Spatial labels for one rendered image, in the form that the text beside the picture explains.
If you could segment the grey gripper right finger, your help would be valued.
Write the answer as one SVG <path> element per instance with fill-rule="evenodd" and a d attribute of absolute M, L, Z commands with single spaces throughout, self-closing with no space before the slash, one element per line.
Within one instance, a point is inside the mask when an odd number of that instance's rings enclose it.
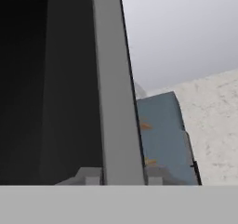
<path fill-rule="evenodd" d="M 146 167 L 147 183 L 149 185 L 185 185 L 186 182 L 175 178 L 166 168 L 159 166 Z"/>

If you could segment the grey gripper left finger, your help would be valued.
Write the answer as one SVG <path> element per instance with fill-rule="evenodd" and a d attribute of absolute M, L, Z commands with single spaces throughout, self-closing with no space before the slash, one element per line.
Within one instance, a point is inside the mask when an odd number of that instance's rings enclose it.
<path fill-rule="evenodd" d="M 60 185 L 98 186 L 102 184 L 101 167 L 81 167 L 74 177 L 63 180 Z"/>

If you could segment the dark microwave door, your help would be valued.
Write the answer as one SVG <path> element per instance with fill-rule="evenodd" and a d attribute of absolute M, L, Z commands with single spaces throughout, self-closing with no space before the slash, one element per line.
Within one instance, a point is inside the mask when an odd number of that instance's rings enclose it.
<path fill-rule="evenodd" d="M 93 0 L 0 0 L 0 185 L 101 165 Z"/>

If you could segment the blue cupboard run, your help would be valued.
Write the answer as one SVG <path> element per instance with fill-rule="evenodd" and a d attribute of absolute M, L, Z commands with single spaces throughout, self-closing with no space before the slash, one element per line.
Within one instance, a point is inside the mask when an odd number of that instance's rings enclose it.
<path fill-rule="evenodd" d="M 198 164 L 174 92 L 139 99 L 144 157 L 155 160 L 165 185 L 201 185 Z"/>

